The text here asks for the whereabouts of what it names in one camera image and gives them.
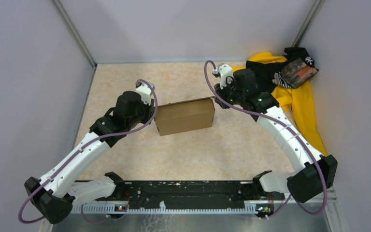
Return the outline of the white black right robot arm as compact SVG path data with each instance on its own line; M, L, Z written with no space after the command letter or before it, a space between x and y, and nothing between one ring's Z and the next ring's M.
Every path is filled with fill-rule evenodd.
M219 83L209 85L215 101L223 108L249 114L274 138L291 163L291 173L267 173L253 185L253 194L266 199L271 192L287 193L305 203L332 186L338 166L332 156L324 156L290 123L279 102L269 92L260 91L250 69L233 71L227 64L213 68Z

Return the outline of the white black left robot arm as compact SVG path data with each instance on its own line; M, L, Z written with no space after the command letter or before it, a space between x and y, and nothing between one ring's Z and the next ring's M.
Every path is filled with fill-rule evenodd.
M60 163L41 177L25 181L28 197L17 212L19 222L31 224L46 219L57 224L77 206L100 198L122 199L126 183L114 172L88 182L76 180L121 139L151 124L157 110L157 95L152 88L138 87L123 92L116 105L96 119L79 145Z

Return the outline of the brown cardboard box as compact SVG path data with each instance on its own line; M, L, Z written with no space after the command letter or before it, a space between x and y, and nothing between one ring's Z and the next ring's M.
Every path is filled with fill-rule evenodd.
M158 107L155 124L160 136L210 128L215 107L210 97L169 103Z

